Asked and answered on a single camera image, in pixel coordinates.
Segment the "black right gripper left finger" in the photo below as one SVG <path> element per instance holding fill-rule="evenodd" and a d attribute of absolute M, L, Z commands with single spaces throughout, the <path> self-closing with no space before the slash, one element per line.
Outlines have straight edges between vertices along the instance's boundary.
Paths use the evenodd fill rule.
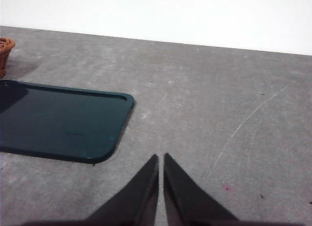
<path fill-rule="evenodd" d="M 90 226 L 153 226 L 159 193 L 159 158 L 152 155 L 129 183 L 92 213 Z"/>

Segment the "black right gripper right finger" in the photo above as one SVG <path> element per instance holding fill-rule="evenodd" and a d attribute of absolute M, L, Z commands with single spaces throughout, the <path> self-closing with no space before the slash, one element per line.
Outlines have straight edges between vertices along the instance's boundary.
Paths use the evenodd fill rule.
<path fill-rule="evenodd" d="M 164 199 L 170 226 L 236 226 L 239 219 L 202 190 L 167 153 Z"/>

